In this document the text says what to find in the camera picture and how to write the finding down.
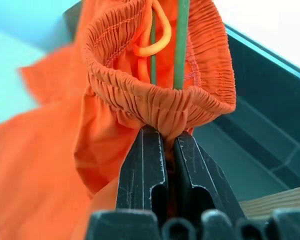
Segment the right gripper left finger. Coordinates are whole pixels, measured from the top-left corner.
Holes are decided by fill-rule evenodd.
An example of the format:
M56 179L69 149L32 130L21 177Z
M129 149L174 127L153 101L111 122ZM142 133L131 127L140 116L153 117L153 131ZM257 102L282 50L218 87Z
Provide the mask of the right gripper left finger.
M116 208L150 210L167 216L168 174L160 133L141 128L120 169Z

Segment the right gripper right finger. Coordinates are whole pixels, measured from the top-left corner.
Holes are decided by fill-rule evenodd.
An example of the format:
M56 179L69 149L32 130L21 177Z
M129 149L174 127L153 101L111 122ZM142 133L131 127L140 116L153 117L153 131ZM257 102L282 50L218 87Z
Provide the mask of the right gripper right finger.
M200 220L206 210L217 209L230 220L245 214L219 165L187 132L173 145L176 166L177 214L187 220Z

